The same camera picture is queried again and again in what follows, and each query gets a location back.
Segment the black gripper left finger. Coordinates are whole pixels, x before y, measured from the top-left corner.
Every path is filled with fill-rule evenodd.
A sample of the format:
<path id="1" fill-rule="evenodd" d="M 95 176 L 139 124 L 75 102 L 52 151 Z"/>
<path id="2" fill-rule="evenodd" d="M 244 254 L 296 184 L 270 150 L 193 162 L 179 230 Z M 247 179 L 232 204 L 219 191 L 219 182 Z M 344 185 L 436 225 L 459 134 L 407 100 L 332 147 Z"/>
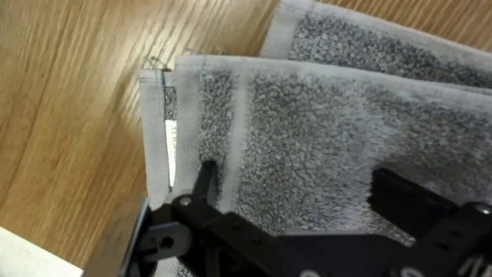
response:
<path id="1" fill-rule="evenodd" d="M 275 277 L 275 244 L 235 213 L 207 200 L 216 164 L 201 164 L 193 190 L 158 210 L 144 210 L 129 256 L 129 277 L 155 277 L 156 264 L 176 259 L 195 277 Z"/>

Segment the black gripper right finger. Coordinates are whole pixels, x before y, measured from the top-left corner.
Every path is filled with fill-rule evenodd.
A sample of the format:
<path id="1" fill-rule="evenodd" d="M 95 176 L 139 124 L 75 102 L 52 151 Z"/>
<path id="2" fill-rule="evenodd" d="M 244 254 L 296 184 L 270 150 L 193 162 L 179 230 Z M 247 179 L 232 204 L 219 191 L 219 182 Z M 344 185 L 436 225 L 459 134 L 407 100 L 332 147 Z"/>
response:
<path id="1" fill-rule="evenodd" d="M 490 277 L 490 205 L 456 205 L 384 168 L 372 173 L 367 202 L 415 239 L 392 262 L 390 277 Z"/>

